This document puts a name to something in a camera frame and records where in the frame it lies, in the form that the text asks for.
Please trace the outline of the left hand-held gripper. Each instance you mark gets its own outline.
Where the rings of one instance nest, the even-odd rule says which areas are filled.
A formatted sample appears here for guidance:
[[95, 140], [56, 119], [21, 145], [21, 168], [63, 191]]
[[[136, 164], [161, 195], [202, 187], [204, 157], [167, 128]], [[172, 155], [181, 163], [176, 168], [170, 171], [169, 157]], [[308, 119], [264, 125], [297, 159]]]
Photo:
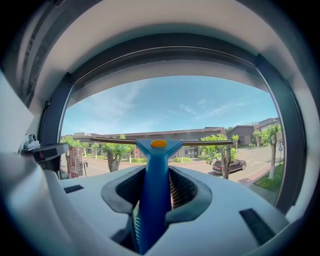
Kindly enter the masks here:
[[54, 143], [40, 145], [35, 134], [24, 136], [22, 155], [33, 156], [43, 170], [59, 172], [61, 169], [61, 158], [59, 156], [69, 151], [67, 143]]

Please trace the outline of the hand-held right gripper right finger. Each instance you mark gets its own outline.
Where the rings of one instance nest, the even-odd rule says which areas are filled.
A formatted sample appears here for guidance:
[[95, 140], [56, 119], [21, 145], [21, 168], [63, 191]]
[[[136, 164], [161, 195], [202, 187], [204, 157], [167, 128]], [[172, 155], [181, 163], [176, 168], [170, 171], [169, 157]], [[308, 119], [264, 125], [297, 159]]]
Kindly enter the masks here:
[[179, 191], [193, 199], [169, 212], [169, 227], [155, 253], [251, 253], [289, 225], [285, 215], [244, 185], [206, 173], [170, 167]]

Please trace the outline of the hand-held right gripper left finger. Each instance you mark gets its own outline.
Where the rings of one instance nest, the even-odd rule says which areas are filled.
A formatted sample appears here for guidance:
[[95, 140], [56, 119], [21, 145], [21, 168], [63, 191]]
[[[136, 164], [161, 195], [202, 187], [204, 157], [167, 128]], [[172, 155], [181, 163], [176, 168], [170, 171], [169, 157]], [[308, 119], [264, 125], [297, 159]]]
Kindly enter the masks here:
[[62, 180], [67, 197], [90, 225], [114, 242], [139, 251], [134, 208], [140, 200], [145, 167]]

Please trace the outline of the blue squeegee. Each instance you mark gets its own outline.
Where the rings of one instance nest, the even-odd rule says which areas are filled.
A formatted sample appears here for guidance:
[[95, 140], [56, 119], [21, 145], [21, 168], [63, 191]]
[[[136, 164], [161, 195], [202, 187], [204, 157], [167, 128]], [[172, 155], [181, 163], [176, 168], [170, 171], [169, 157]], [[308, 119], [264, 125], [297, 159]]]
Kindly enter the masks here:
[[169, 158], [182, 146], [226, 146], [226, 159], [231, 159], [230, 140], [127, 140], [93, 138], [94, 142], [136, 144], [146, 155], [144, 182], [140, 199], [133, 210], [138, 253], [144, 255], [167, 231], [169, 225], [191, 222], [210, 205], [212, 192], [201, 181], [169, 166]]

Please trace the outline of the large window glass pane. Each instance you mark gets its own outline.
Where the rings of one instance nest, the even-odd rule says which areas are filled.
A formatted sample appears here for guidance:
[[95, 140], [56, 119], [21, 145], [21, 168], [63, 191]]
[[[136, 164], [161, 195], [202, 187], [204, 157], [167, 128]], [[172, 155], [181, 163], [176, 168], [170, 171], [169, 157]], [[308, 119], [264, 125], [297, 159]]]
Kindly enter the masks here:
[[[209, 76], [165, 76], [106, 88], [65, 111], [61, 136], [224, 128], [279, 118], [268, 89]], [[283, 179], [284, 148], [268, 172], [237, 180], [274, 204]]]

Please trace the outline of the dark red sign board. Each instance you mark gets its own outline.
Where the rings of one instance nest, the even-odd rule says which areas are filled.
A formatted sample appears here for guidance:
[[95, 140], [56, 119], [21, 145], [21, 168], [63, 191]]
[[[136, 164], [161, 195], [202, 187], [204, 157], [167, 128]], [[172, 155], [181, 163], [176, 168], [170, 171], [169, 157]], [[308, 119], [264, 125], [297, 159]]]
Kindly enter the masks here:
[[68, 176], [71, 179], [78, 178], [84, 175], [82, 163], [82, 148], [73, 147], [69, 148], [68, 152]]

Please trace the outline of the black car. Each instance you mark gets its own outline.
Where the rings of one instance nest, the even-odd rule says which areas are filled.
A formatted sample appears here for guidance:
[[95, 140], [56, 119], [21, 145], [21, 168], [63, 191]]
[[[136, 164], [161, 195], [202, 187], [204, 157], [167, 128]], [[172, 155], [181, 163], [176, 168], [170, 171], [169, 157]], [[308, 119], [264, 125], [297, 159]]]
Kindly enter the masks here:
[[[247, 167], [247, 162], [245, 160], [234, 159], [234, 160], [231, 160], [231, 162], [229, 164], [229, 172], [232, 173], [232, 172], [237, 172], [240, 170], [245, 170], [246, 167]], [[212, 170], [214, 173], [222, 175], [223, 171], [222, 171], [221, 162], [216, 161], [212, 166]]]

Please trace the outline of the small brown building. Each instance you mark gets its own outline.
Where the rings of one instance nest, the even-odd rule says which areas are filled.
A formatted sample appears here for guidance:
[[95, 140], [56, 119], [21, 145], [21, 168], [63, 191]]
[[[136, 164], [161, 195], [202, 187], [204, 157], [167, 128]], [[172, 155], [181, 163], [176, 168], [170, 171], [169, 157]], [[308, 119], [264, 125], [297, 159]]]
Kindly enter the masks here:
[[258, 122], [252, 122], [247, 125], [237, 125], [226, 133], [228, 139], [232, 136], [238, 136], [238, 146], [262, 146], [263, 143], [258, 136], [254, 136], [254, 132], [263, 132], [271, 126], [279, 125], [278, 117], [271, 117]]

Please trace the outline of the dark brown building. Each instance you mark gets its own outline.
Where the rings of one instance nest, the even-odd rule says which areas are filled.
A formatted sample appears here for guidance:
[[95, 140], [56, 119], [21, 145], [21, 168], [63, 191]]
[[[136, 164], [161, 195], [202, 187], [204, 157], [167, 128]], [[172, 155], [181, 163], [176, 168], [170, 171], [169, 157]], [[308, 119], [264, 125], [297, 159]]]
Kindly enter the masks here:
[[[171, 130], [171, 131], [154, 131], [154, 132], [136, 132], [125, 133], [124, 136], [128, 140], [181, 140], [181, 141], [200, 141], [201, 138], [211, 137], [216, 135], [226, 135], [223, 127], [205, 127], [202, 129], [189, 129], [189, 130]], [[86, 134], [84, 132], [77, 132], [61, 136], [61, 140], [71, 137], [74, 141], [79, 141], [81, 144], [88, 143], [88, 147], [82, 150], [82, 155], [86, 157], [98, 158], [99, 156], [107, 158], [107, 154], [103, 152], [103, 143], [99, 142], [97, 149], [92, 148], [94, 144], [91, 138], [117, 138], [121, 135], [116, 134]], [[180, 149], [175, 155], [175, 158], [196, 158], [201, 154], [199, 146], [186, 146]]]

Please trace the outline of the window with dark frame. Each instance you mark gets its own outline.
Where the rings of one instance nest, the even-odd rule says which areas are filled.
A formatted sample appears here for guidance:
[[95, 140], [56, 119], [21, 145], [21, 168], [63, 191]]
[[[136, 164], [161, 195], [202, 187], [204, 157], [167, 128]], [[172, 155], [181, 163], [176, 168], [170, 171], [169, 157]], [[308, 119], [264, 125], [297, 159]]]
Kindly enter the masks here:
[[280, 72], [261, 54], [253, 55], [232, 44], [217, 47], [162, 45], [141, 49], [113, 46], [98, 53], [75, 71], [64, 71], [62, 78], [54, 83], [54, 90], [43, 107], [38, 126], [40, 141], [52, 144], [59, 140], [71, 97], [84, 91], [85, 82], [99, 74], [112, 76], [134, 68], [178, 61], [223, 65], [228, 74], [236, 69], [244, 72], [244, 76], [254, 85], [262, 83], [269, 90], [280, 114], [286, 152], [284, 180], [275, 205], [287, 213], [297, 203], [307, 162], [303, 115], [293, 90]]

